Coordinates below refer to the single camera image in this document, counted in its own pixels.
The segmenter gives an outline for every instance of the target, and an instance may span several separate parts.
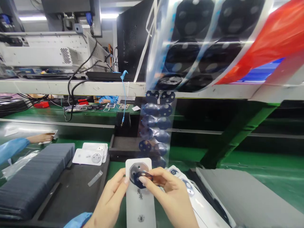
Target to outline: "ventilation grille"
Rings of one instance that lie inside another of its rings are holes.
[[[78,54],[74,49],[69,48],[71,60],[73,65],[78,65]]]
[[[131,29],[126,29],[123,32],[123,57],[128,59],[130,55],[135,54],[136,47],[136,36],[137,36],[137,26],[135,25]]]
[[[95,47],[96,40],[88,35],[88,41],[89,41],[89,48],[90,48],[89,54],[91,54]],[[96,59],[101,60],[101,61],[105,60],[105,51],[103,50],[103,48],[100,45],[97,44],[97,47],[96,47],[92,57],[95,57]]]
[[[61,48],[61,54],[62,54],[62,57],[63,57],[63,62],[65,64],[70,64],[71,63],[71,59],[70,59],[70,55],[69,55],[69,52],[67,50],[67,48]]]

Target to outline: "clear plastic film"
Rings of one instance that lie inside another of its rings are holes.
[[[3,177],[7,181],[11,179],[20,169],[22,169],[23,166],[25,166],[33,157],[35,157],[37,154],[39,154],[39,150],[35,150],[29,155],[24,156],[23,158],[19,159],[17,162],[12,164],[11,166],[8,166],[7,168],[2,170]]]
[[[304,49],[304,1],[291,0],[274,8],[255,42],[217,84],[240,80],[256,67]]]
[[[231,70],[251,47],[273,0],[160,0],[148,90],[197,92]]]
[[[176,106],[174,92],[147,91],[138,127],[138,158],[149,157],[152,167],[168,167],[171,132]]]
[[[88,183],[88,186],[91,187],[103,174],[103,172],[100,170],[95,177]]]

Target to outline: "electronic equipment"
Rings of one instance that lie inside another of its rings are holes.
[[[106,104],[92,104],[88,107],[88,109],[100,109],[103,110],[105,108]]]
[[[107,106],[106,106],[105,108],[106,108],[106,109],[107,109],[107,108],[115,108],[115,105],[116,105],[116,104],[107,103]]]
[[[139,59],[148,36],[146,22],[152,3],[153,0],[143,0],[117,17],[119,72],[127,70],[129,74],[136,73]],[[146,52],[138,75],[138,82],[145,80],[147,59],[148,55]]]
[[[124,104],[120,104],[118,109],[124,110]]]
[[[37,77],[67,77],[89,57],[96,44],[95,39],[87,32],[78,34],[70,32],[57,35],[56,32],[43,36],[37,33],[9,34],[24,40],[22,46],[9,46],[0,42],[0,64],[14,67],[15,75],[36,79]],[[109,53],[97,44],[90,60],[79,70],[105,71],[109,68],[106,56]]]

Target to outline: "blue sleeve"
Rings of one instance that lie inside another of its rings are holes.
[[[81,228],[87,223],[87,221],[90,219],[92,214],[93,213],[83,212],[82,214],[78,215],[77,217],[69,221],[64,226],[64,228]]]
[[[30,142],[26,138],[17,138],[2,144],[0,146],[0,164],[22,151],[29,144]]]
[[[118,101],[118,96],[108,96],[109,100],[111,101],[112,104],[116,104]]]

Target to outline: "red device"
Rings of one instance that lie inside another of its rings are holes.
[[[47,108],[50,105],[48,104],[48,101],[42,101],[40,103],[34,104],[35,108]]]
[[[80,99],[80,100],[78,100],[78,102],[79,102],[80,105],[88,105],[89,104],[86,99]]]

